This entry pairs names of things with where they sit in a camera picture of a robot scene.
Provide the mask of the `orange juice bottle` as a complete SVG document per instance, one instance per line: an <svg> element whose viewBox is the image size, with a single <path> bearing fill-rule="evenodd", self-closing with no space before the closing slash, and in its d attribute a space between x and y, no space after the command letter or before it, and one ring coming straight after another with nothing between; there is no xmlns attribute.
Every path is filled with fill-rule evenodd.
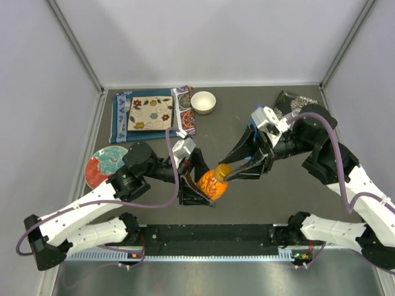
<svg viewBox="0 0 395 296"><path fill-rule="evenodd" d="M197 182L197 188L210 200L216 201L227 190L228 182L225 178L233 171L231 166L225 163L219 164L216 169L209 170L203 174Z"/></svg>

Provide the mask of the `blue label water bottle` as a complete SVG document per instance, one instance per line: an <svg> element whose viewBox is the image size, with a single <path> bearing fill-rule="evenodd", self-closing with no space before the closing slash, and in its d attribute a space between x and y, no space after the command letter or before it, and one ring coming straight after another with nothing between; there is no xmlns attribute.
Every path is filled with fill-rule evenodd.
<svg viewBox="0 0 395 296"><path fill-rule="evenodd" d="M256 110L256 109L259 109L259 108L264 108L264 105L263 105L263 104L257 104L257 105L255 105L255 107L254 107L255 110ZM256 125L255 122L254 122L254 120L252 119L252 117L249 119L247 125L248 125L248 126L249 126L249 125L253 125L253 126Z"/></svg>

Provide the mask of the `large clear plastic bottle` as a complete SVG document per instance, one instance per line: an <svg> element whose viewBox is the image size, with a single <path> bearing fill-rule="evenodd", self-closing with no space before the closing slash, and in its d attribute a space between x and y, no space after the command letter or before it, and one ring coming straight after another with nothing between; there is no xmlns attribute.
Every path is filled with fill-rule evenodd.
<svg viewBox="0 0 395 296"><path fill-rule="evenodd" d="M301 111L300 108L293 109L290 113L287 113L285 115L285 118L287 120L290 120L290 119L296 117L297 115L299 115L300 111Z"/></svg>

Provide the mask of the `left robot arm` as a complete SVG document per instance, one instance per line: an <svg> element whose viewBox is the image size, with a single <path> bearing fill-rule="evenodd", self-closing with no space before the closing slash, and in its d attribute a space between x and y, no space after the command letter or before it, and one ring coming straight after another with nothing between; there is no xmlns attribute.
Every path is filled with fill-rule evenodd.
<svg viewBox="0 0 395 296"><path fill-rule="evenodd" d="M151 188L146 178L174 184L175 198L182 205L215 205L195 183L209 169L190 138L178 141L167 158L158 157L148 143L137 142L122 160L123 166L74 203L46 216L25 218L27 240L39 271L82 250L107 244L132 245L140 240L140 226L131 213L99 224L93 220L116 208L135 206L134 201Z"/></svg>

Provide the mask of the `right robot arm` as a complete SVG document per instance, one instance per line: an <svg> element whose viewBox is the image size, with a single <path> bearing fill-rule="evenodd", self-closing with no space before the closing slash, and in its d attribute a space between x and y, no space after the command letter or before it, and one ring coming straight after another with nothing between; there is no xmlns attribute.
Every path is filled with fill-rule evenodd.
<svg viewBox="0 0 395 296"><path fill-rule="evenodd" d="M277 160L307 154L302 166L337 193L359 223L298 212L270 230L272 243L287 247L321 241L345 247L388 273L394 272L394 204L368 176L359 159L335 135L337 121L321 105L308 104L278 117L270 107L253 111L252 123L223 159L241 162L227 181L259 179Z"/></svg>

